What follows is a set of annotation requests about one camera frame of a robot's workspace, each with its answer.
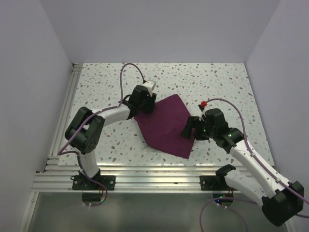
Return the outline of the purple cloth mat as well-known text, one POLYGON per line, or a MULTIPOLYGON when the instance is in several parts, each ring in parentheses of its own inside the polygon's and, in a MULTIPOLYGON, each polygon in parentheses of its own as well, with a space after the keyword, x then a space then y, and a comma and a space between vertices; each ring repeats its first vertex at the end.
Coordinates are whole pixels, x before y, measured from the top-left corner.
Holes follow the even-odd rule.
POLYGON ((188 159, 194 140, 183 138, 181 132, 189 116, 180 96, 173 94, 158 101, 151 114, 140 112, 134 119, 149 147, 188 159))

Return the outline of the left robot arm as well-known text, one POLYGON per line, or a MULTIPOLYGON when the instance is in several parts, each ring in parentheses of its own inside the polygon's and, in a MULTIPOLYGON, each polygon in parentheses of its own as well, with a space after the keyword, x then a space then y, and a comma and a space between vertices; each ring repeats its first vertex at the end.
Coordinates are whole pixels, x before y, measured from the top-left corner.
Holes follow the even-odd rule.
POLYGON ((73 147, 80 167, 71 177, 73 190, 114 190, 116 177, 101 175, 96 162, 95 148, 104 127, 137 116, 139 112, 152 113, 155 109, 155 82, 137 85, 132 93, 120 101, 119 106, 103 110, 81 107, 65 131, 67 145, 73 147))

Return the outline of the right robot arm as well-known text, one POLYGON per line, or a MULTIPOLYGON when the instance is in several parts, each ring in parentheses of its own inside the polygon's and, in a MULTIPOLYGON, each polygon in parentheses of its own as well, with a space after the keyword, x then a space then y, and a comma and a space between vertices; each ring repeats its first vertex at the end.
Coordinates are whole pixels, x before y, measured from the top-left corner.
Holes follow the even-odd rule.
POLYGON ((252 175, 247 178, 235 166, 227 164, 215 172, 214 185, 219 189, 242 192, 262 209, 266 218, 281 226, 303 210, 304 187, 292 183, 269 165, 252 147, 244 132, 232 128, 220 109, 206 110, 201 116, 190 116, 181 132, 185 139, 212 139, 227 154, 238 160, 252 175))

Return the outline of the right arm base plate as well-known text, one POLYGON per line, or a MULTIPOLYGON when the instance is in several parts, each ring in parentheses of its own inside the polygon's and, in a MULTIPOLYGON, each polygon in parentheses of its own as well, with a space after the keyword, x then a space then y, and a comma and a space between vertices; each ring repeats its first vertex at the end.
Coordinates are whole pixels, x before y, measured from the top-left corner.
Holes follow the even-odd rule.
POLYGON ((214 175, 201 175, 199 184, 202 191, 217 190, 217 181, 214 175))

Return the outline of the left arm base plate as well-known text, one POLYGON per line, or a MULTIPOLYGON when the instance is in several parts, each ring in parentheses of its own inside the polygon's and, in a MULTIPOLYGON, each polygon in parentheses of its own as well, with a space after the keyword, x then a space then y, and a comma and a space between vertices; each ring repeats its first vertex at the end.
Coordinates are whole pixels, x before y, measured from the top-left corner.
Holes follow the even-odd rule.
POLYGON ((97 175, 89 180, 84 175, 74 175, 70 179, 73 181, 73 190, 102 190, 104 185, 107 191, 114 190, 116 177, 114 175, 97 175))

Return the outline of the aluminium frame rails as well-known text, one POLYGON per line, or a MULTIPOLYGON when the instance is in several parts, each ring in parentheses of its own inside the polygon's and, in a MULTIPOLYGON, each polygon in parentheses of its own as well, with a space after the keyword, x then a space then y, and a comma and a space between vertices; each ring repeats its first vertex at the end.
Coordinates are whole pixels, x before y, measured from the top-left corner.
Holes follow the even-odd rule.
MULTIPOLYGON (((73 154, 57 156, 64 132, 79 107, 104 108, 118 100, 120 63, 74 64, 69 89, 46 166, 35 175, 22 232, 292 232, 292 221, 276 227, 256 205, 235 191, 230 209, 208 203, 212 191, 202 191, 200 176, 226 164, 247 170, 213 142, 198 142, 189 159, 155 151, 142 139, 134 120, 105 128, 97 146, 103 175, 115 176, 106 203, 88 207, 82 192, 72 189, 78 172, 73 154)), ((270 163, 273 158, 242 63, 141 63, 147 79, 156 81, 161 100, 178 94, 192 114, 200 101, 220 97, 233 102, 246 121, 251 143, 270 163)))

